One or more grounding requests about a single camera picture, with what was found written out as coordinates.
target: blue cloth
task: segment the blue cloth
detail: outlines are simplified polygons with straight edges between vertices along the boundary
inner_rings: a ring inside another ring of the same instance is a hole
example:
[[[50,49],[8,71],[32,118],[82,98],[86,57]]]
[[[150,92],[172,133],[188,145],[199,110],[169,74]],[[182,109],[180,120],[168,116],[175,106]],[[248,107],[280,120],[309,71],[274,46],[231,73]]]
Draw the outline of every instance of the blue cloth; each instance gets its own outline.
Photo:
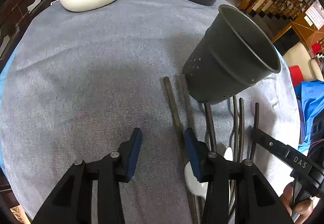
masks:
[[[311,144],[313,120],[324,109],[324,82],[320,80],[301,82],[295,87],[295,93],[297,99],[301,100],[306,132],[304,141],[298,146],[298,151],[305,152]]]
[[[14,49],[13,53],[11,54],[9,60],[7,61],[6,65],[5,65],[5,67],[3,68],[2,72],[0,73],[0,110],[1,110],[2,93],[3,93],[4,84],[5,84],[5,79],[7,78],[9,68],[11,66],[11,63],[12,63],[15,55],[16,55],[16,49]],[[5,171],[4,161],[3,161],[1,135],[0,135],[0,168],[2,168],[2,171],[4,172],[5,176],[7,177],[7,173]]]

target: white ceramic spoon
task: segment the white ceramic spoon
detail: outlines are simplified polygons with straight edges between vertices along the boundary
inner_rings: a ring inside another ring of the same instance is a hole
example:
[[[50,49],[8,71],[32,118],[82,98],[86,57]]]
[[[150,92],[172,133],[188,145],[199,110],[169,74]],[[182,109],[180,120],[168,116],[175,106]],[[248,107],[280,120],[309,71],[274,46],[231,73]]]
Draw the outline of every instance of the white ceramic spoon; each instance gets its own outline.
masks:
[[[224,158],[233,161],[233,153],[230,147],[226,149]],[[192,194],[206,199],[208,182],[199,183],[197,181],[197,178],[193,175],[190,162],[188,162],[184,167],[184,178],[186,180],[186,185]]]

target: cream chair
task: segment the cream chair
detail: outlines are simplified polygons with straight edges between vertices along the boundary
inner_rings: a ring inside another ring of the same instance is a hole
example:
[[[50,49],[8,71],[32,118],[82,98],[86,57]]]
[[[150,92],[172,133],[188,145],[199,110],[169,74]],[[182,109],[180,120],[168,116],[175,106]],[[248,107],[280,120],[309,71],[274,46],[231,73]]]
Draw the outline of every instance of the cream chair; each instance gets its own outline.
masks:
[[[311,59],[305,46],[298,42],[295,46],[290,48],[283,56],[288,67],[299,66],[304,81],[311,82],[313,80],[324,81],[322,72],[316,62],[316,60]]]

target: red object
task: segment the red object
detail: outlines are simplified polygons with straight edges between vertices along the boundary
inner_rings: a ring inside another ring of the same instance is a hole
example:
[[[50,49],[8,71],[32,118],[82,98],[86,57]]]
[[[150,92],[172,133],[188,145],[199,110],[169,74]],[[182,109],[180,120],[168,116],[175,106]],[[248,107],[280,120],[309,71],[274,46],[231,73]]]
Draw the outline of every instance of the red object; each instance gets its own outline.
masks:
[[[312,50],[314,52],[314,55],[316,55],[317,53],[319,53],[322,49],[322,46],[318,43],[315,43],[312,45]]]
[[[291,81],[293,82],[294,87],[300,85],[300,83],[304,81],[304,77],[303,77],[303,74],[302,74],[299,66],[296,65],[296,66],[290,67],[289,72],[290,72]]]

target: wooden staircase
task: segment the wooden staircase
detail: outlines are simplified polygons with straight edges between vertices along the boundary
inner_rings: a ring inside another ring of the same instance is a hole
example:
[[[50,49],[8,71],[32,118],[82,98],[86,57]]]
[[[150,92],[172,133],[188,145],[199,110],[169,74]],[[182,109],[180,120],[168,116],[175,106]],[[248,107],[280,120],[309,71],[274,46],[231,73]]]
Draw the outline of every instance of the wooden staircase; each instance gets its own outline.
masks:
[[[238,6],[270,39],[308,8],[299,0],[243,0]]]

